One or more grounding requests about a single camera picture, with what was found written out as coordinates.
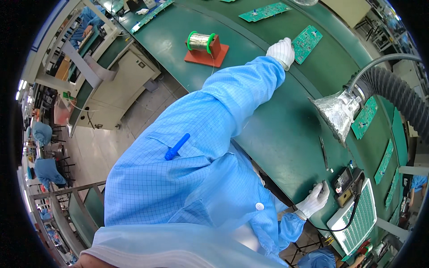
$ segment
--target metal pipe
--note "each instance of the metal pipe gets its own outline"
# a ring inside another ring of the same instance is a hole
[[[384,61],[387,60],[414,60],[414,61],[418,61],[418,62],[422,62],[422,59],[420,59],[419,56],[416,55],[412,55],[412,54],[404,54],[404,53],[396,53],[396,54],[389,54],[389,55],[384,55],[382,57],[379,57],[378,59],[373,60],[372,62],[368,63],[367,65],[365,65],[365,67],[363,67],[359,73],[356,75],[356,77],[353,79],[353,81],[351,82],[350,86],[347,89],[348,93],[351,93],[352,89],[354,88],[354,86],[356,85],[356,82],[359,80],[359,78],[371,67],[382,63]]]

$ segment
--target red base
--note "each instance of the red base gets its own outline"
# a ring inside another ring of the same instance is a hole
[[[228,49],[230,46],[220,44],[221,50],[218,53],[217,57],[211,58],[211,55],[207,53],[207,51],[199,51],[199,50],[191,50],[186,53],[185,61],[186,62],[193,62],[193,63],[199,63],[207,66],[213,66],[213,60],[214,60],[214,66],[216,68],[220,68],[222,65],[222,62],[225,58],[225,55],[227,54]]]

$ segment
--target green workbench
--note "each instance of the green workbench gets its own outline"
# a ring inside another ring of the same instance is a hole
[[[353,160],[365,170],[371,179],[378,217],[389,220],[400,199],[400,187],[388,210],[384,208],[384,197],[390,187],[399,159],[406,155],[405,136],[399,131],[393,135],[390,112],[393,118],[397,111],[387,111],[386,100],[377,98],[379,109],[371,127],[361,140],[351,132],[343,148],[332,136],[332,132],[318,115],[308,98],[320,98],[341,90],[350,76],[368,63],[371,58],[359,40],[321,4],[312,7],[295,6],[293,10],[248,23],[238,17],[276,0],[263,4],[258,0],[237,0],[226,3],[218,0],[176,0],[159,13],[148,24],[133,34],[136,41],[145,47],[180,84],[189,92],[201,89],[211,75],[212,67],[186,63],[184,44],[189,33],[216,33],[230,49],[222,68],[245,64],[257,56],[263,56],[267,48],[284,37],[293,39],[308,25],[315,26],[323,38],[302,65],[294,63],[286,80],[272,99],[261,105],[250,118],[240,136],[235,140],[259,164],[268,176],[294,202],[302,201],[313,183],[331,181],[341,167]],[[121,25],[130,31],[142,15],[125,14]],[[323,137],[329,167],[326,171],[319,143]],[[379,185],[374,174],[378,169],[389,139],[396,139],[394,155]],[[327,220],[337,211],[333,194],[327,205],[311,217],[312,223],[326,228]],[[373,243],[381,240],[383,231],[375,227],[371,233]],[[333,243],[339,254],[344,251]]]

